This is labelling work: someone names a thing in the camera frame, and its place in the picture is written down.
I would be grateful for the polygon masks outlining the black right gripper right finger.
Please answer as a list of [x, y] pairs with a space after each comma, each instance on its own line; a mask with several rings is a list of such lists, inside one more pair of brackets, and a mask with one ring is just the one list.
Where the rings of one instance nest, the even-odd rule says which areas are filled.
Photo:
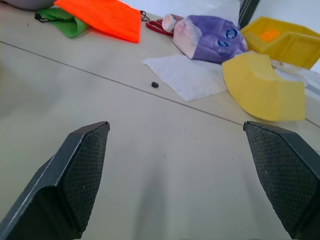
[[290, 237], [320, 240], [320, 155], [297, 133], [243, 124], [260, 184]]

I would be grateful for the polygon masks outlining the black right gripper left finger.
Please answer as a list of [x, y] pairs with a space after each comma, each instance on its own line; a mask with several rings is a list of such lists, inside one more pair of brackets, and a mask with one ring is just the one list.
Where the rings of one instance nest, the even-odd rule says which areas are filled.
[[0, 240], [78, 240], [99, 191], [110, 124], [71, 132], [0, 222]]

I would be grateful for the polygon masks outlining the yellow curved foam block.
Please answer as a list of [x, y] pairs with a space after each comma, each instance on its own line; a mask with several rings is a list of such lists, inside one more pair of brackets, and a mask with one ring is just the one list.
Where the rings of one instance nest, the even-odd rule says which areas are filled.
[[248, 114], [271, 122], [306, 118], [305, 85], [280, 77], [269, 56], [246, 52], [222, 63], [228, 92]]

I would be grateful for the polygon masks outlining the clear plastic bag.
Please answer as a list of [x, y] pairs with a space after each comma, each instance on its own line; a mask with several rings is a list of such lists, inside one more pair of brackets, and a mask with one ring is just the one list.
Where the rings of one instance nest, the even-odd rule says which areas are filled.
[[280, 77], [288, 81], [303, 82], [309, 96], [314, 94], [320, 97], [320, 73], [273, 59], [270, 64]]

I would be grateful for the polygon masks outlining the yellow plastic bin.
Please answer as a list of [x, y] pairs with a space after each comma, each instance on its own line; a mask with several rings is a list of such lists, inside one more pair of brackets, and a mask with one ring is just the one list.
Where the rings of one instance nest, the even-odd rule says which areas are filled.
[[[271, 42], [259, 35], [276, 29], [280, 36]], [[268, 55], [270, 59], [311, 69], [320, 59], [320, 33], [305, 26], [261, 16], [241, 29], [248, 50]]]

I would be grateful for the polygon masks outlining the white paper tissue sheet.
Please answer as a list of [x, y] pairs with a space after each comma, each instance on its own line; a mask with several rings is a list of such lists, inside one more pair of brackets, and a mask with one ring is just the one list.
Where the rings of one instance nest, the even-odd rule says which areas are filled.
[[147, 58], [142, 63], [187, 102], [227, 91], [220, 64], [185, 55]]

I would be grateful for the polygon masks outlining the purple tissue pack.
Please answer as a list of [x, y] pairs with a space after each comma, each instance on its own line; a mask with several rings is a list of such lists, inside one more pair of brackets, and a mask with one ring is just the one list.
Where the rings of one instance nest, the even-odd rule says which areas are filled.
[[177, 22], [173, 42], [189, 59], [217, 64], [248, 50], [233, 22], [208, 15], [189, 15]]

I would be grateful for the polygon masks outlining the grey bowl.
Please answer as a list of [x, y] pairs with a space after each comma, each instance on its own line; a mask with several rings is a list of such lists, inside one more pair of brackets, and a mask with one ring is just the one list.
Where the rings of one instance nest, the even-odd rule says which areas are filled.
[[36, 11], [52, 7], [56, 0], [0, 0], [18, 9]]

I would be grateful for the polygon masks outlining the green drawstring bag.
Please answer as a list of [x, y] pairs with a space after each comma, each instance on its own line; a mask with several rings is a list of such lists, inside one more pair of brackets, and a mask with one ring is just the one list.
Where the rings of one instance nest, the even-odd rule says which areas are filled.
[[89, 25], [59, 7], [40, 9], [34, 14], [40, 23], [54, 25], [66, 37], [73, 39], [83, 34]]

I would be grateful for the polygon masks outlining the orange drawstring bag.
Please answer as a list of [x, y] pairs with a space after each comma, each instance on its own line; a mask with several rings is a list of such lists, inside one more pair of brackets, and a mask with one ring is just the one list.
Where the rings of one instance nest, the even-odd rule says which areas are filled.
[[119, 0], [56, 0], [54, 4], [100, 32], [140, 42], [141, 12]]

